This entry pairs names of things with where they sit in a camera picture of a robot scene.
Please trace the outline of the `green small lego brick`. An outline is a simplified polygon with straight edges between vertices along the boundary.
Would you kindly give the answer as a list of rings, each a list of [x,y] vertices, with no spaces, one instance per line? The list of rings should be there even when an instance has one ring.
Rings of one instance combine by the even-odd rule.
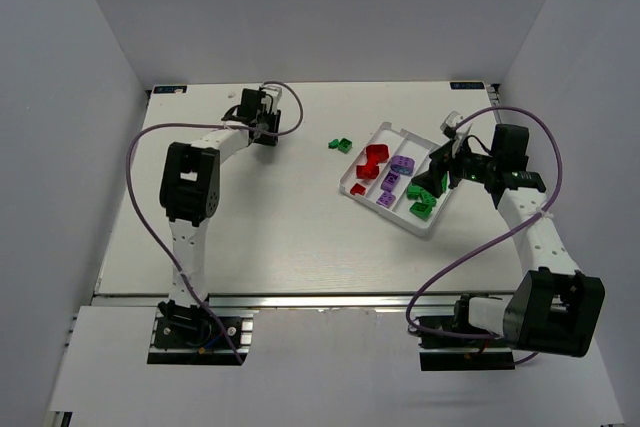
[[[430,203],[414,202],[409,211],[417,218],[426,221],[432,214],[433,206]]]

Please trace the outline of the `purple paw print lego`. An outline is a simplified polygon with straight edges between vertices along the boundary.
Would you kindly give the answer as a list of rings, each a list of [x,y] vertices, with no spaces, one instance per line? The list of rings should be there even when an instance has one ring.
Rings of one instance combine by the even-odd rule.
[[[390,170],[400,174],[412,176],[415,169],[415,161],[411,157],[394,155],[390,161]]]

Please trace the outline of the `small purple lego brick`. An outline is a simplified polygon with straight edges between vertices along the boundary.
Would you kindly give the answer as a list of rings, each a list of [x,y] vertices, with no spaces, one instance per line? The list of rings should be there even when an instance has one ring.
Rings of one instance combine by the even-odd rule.
[[[389,171],[381,183],[383,191],[392,192],[400,180],[400,175],[396,172]]]

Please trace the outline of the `purple square lego brick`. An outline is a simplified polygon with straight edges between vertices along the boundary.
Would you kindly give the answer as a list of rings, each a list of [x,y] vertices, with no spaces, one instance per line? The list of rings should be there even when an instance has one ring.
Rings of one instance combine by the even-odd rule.
[[[396,196],[392,192],[383,191],[376,200],[376,204],[384,208],[390,209],[396,201]]]

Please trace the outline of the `red rounded lego brick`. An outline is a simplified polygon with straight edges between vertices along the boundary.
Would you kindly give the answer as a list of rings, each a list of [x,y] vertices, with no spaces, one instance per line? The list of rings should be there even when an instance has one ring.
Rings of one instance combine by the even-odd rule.
[[[389,160],[390,150],[386,144],[369,144],[365,148],[366,162],[378,165]]]

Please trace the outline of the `red long lego brick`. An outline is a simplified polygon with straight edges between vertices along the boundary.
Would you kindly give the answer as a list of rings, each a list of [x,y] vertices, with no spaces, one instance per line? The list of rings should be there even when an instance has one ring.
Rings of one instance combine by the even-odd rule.
[[[380,174],[379,163],[376,160],[367,161],[356,166],[356,178],[360,180],[375,180]]]

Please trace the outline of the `small red lego brick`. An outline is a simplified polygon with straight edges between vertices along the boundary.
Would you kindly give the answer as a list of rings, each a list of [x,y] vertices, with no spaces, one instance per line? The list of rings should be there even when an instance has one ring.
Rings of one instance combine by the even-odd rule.
[[[350,194],[353,196],[364,195],[365,193],[366,193],[366,187],[359,183],[355,183],[350,189]]]

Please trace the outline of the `green square lego brick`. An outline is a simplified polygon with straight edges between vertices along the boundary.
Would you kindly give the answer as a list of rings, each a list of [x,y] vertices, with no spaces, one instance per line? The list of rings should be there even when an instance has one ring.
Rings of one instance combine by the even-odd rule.
[[[423,189],[421,187],[416,186],[414,184],[410,184],[407,187],[406,196],[407,196],[408,199],[416,200],[416,199],[420,198],[422,191],[423,191]]]

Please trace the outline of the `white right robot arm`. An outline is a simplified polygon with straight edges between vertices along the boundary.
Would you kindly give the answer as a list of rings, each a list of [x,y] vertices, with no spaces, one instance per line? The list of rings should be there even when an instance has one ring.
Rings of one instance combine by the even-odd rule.
[[[434,196],[463,181],[484,186],[505,221],[524,277],[509,300],[463,295],[444,327],[415,324],[423,335],[464,341],[501,340],[517,350],[583,357],[589,350],[605,298],[603,282],[582,273],[549,215],[551,197],[541,176],[528,170],[529,131],[500,124],[485,154],[472,151],[469,131],[446,126],[448,141],[430,156],[426,172],[413,181]]]

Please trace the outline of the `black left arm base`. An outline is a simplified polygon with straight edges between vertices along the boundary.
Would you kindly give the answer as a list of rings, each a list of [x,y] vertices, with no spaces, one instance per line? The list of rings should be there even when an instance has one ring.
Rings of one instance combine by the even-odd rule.
[[[160,302],[147,354],[149,365],[239,366],[228,336],[242,360],[251,342],[248,318],[220,317],[222,327],[201,307]]]

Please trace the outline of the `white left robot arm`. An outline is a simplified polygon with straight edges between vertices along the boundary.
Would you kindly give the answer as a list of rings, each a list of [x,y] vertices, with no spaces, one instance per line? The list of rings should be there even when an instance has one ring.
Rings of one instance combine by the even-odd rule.
[[[160,204],[169,222],[174,273],[169,300],[159,310],[175,327],[199,331],[213,323],[202,308],[208,298],[204,257],[209,222],[220,202],[221,165],[253,143],[277,144],[281,96],[278,86],[245,89],[220,128],[168,147]]]

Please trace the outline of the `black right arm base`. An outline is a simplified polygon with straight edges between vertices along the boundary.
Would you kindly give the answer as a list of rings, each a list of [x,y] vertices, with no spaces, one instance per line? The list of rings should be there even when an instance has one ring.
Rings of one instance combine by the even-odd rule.
[[[423,372],[506,371],[515,369],[512,350],[502,340],[474,340],[430,335],[409,326],[419,339]]]

